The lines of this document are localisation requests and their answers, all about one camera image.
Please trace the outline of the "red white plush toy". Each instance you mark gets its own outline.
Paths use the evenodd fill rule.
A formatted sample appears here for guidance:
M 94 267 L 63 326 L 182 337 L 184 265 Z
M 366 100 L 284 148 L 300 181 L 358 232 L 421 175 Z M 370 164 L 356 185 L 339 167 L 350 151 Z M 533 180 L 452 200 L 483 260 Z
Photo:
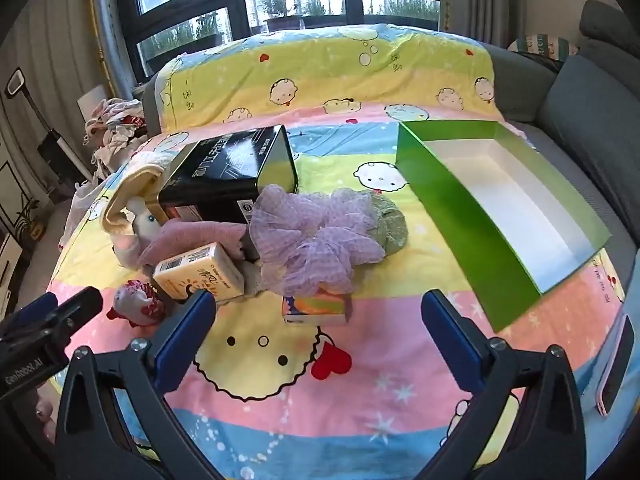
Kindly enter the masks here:
M 163 321 L 166 307 L 148 282 L 130 280 L 116 290 L 109 320 L 127 320 L 131 327 L 151 326 Z

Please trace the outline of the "pink purple towel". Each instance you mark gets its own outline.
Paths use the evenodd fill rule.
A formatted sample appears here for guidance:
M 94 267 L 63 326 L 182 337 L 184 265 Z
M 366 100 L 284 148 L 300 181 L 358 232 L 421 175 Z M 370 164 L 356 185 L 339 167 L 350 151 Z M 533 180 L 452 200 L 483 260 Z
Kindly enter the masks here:
M 156 266 L 157 263 L 217 243 L 227 255 L 236 261 L 244 259 L 242 238 L 247 226 L 241 223 L 216 221 L 168 220 L 157 236 L 137 258 L 137 266 Z

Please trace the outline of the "blue orange Tempo tissue pack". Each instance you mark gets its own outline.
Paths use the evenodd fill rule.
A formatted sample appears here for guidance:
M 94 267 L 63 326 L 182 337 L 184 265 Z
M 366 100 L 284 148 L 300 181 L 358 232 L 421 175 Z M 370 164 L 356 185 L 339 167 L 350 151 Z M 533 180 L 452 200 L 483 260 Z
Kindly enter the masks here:
M 285 322 L 314 326 L 344 324 L 350 317 L 352 297 L 320 290 L 312 297 L 283 297 Z

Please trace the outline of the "green knitted cloth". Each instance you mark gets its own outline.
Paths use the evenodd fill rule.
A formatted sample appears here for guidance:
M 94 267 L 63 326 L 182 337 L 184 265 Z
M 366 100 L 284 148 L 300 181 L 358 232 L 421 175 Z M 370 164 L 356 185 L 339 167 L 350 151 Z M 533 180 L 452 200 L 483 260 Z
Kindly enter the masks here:
M 378 224 L 368 231 L 384 249 L 386 256 L 397 254 L 408 242 L 406 218 L 396 204 L 388 197 L 369 192 L 371 204 L 376 212 Z

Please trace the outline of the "grey elephant plush toy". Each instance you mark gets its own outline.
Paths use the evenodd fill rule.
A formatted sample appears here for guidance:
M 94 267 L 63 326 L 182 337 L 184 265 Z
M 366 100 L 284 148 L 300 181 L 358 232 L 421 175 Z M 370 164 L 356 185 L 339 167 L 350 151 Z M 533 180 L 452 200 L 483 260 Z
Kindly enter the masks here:
M 141 197 L 131 197 L 126 208 L 134 215 L 130 223 L 132 233 L 112 235 L 111 241 L 119 263 L 127 269 L 136 270 L 140 266 L 142 252 L 160 234 L 160 224 Z

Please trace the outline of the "pink phone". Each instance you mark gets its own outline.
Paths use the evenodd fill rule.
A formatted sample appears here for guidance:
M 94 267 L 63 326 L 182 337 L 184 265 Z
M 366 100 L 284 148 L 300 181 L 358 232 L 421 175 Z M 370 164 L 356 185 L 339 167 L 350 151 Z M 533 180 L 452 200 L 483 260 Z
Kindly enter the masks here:
M 596 392 L 596 407 L 602 417 L 608 417 L 620 393 L 635 341 L 634 326 L 629 315 L 624 314 L 620 317 L 612 354 L 605 364 Z

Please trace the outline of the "black floor lamp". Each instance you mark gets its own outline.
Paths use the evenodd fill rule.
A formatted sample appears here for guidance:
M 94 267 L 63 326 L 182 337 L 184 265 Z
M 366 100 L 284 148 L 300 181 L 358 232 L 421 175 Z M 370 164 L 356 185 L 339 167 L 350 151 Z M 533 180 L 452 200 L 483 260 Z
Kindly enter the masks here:
M 40 157 L 58 177 L 58 180 L 70 188 L 73 188 L 76 184 L 84 184 L 86 181 L 90 181 L 92 173 L 70 147 L 70 144 L 66 142 L 64 136 L 50 126 L 47 119 L 40 112 L 28 90 L 26 77 L 21 67 L 17 67 L 9 76 L 6 88 L 4 88 L 4 95 L 9 100 L 15 99 L 19 94 L 24 96 L 38 122 L 46 130 L 46 136 L 38 144 L 37 150 Z

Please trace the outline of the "green cardboard box tray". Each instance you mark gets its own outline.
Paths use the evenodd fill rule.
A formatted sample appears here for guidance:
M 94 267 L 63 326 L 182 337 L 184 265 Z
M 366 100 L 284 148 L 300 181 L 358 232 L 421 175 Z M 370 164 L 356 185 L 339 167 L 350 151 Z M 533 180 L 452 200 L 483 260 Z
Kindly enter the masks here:
M 498 122 L 403 122 L 395 165 L 496 332 L 570 278 L 610 238 L 570 181 Z

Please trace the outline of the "pile of clothes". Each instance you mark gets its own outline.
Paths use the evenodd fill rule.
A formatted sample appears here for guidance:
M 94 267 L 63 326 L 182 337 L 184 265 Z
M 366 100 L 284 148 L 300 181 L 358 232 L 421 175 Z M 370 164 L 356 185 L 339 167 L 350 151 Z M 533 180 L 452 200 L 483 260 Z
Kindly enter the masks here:
M 85 123 L 82 144 L 91 148 L 94 176 L 105 180 L 149 140 L 142 102 L 103 99 Z

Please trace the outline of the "black glossy box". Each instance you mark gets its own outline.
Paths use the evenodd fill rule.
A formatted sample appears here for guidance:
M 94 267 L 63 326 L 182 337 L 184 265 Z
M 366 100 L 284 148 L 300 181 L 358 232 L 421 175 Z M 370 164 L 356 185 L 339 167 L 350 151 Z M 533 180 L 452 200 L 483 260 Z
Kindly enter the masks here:
M 168 218 L 250 223 L 269 185 L 294 193 L 298 177 L 285 126 L 218 136 L 186 146 L 157 192 Z

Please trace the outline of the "colourful cartoon blanket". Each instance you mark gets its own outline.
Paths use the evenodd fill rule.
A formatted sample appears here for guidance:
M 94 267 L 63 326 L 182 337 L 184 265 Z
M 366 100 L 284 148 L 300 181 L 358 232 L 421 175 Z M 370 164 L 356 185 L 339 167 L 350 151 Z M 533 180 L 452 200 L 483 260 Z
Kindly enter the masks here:
M 72 201 L 61 479 L 588 479 L 639 404 L 622 156 L 510 52 L 395 25 L 169 61 Z

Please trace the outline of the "grey sofa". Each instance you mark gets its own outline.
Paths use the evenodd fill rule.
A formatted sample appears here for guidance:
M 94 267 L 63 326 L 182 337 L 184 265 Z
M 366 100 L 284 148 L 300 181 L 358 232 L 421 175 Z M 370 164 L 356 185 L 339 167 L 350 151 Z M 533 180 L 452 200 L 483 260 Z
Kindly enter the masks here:
M 578 52 L 558 68 L 541 57 L 488 46 L 497 106 L 541 130 L 594 185 L 639 240 L 639 34 L 598 0 L 582 8 Z

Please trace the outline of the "striped cushion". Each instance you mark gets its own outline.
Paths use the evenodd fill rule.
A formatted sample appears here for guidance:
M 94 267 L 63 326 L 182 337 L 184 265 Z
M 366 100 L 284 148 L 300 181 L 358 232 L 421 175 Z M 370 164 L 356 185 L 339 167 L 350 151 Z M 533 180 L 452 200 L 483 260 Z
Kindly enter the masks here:
M 515 39 L 508 50 L 529 58 L 553 73 L 559 73 L 564 63 L 576 55 L 579 48 L 565 38 L 538 34 Z

